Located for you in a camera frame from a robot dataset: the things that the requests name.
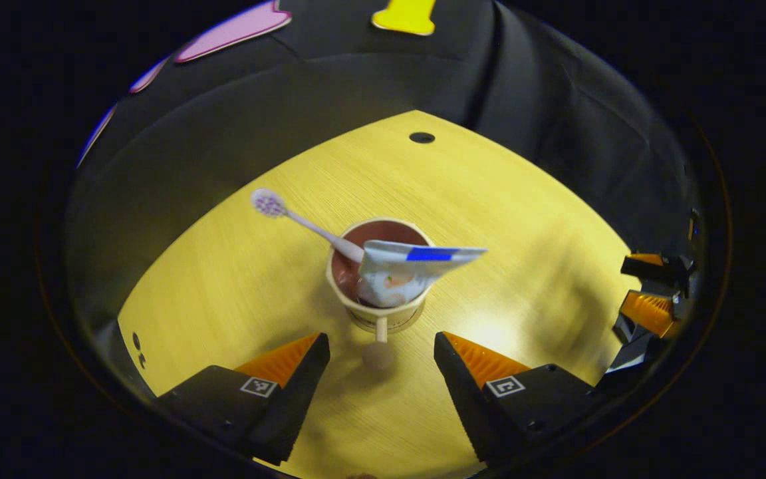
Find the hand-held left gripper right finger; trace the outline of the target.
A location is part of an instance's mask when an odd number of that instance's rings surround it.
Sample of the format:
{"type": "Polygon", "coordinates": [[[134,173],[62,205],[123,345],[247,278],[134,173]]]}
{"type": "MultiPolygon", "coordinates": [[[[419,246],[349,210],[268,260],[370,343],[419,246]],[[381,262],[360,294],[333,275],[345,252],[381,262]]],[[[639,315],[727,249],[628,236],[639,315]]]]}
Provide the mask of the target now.
{"type": "Polygon", "coordinates": [[[434,360],[479,461],[499,464],[561,437],[607,402],[556,364],[531,368],[439,331],[434,360]]]}

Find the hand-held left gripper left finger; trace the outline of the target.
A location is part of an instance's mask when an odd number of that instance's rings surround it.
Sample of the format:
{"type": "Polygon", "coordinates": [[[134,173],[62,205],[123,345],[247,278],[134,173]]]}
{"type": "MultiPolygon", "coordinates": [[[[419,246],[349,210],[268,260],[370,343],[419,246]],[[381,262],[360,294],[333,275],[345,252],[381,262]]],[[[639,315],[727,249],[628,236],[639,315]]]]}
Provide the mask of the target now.
{"type": "Polygon", "coordinates": [[[315,333],[235,369],[205,367],[156,403],[236,454],[280,466],[294,449],[329,360],[327,334],[315,333]]]}

